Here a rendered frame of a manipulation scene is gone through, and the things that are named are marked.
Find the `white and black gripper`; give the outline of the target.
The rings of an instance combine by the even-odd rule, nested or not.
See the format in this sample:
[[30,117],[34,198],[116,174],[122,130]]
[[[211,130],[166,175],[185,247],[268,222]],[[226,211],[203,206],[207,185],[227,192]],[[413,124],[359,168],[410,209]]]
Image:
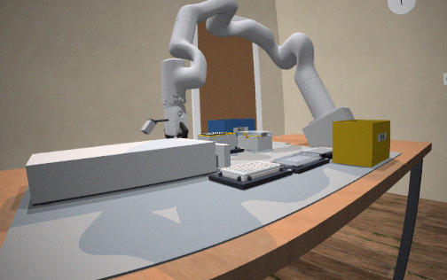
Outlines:
[[[185,138],[188,137],[188,122],[184,105],[166,105],[164,111],[164,132],[167,138]],[[180,111],[180,112],[179,112]],[[180,117],[179,117],[180,116]],[[181,133],[181,134],[180,134]]]

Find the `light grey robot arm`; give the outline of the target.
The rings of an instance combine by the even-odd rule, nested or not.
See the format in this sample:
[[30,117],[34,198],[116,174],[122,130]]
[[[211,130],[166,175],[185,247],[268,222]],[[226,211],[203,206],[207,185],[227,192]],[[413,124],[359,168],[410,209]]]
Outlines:
[[[322,83],[314,67],[313,43],[307,35],[294,33],[278,46],[274,42],[273,33],[262,24],[251,19],[231,21],[238,6],[237,0],[207,0],[200,4],[185,5],[179,10],[169,43],[169,53],[175,58],[161,62],[163,105],[186,104],[186,90],[204,86],[207,62],[192,42],[196,25],[207,20],[206,28],[211,35],[245,38],[264,49],[281,69],[288,70],[297,63],[294,80],[315,120],[343,107],[335,107]],[[193,65],[185,67],[181,58],[191,60]]]

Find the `grey bench mat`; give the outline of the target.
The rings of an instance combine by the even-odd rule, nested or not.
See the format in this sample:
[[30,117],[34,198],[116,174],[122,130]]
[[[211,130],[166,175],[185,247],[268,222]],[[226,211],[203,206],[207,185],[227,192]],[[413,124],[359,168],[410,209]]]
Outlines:
[[29,187],[0,249],[0,280],[107,280],[242,237],[383,166],[333,163],[241,190],[208,175],[32,206]]

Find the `blue open bin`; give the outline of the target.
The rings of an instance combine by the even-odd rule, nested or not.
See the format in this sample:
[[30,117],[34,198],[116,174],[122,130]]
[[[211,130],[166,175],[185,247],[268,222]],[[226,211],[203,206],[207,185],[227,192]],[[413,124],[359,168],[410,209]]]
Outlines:
[[[229,121],[228,121],[229,120]],[[208,121],[208,133],[238,133],[240,131],[255,130],[255,119],[228,119]]]

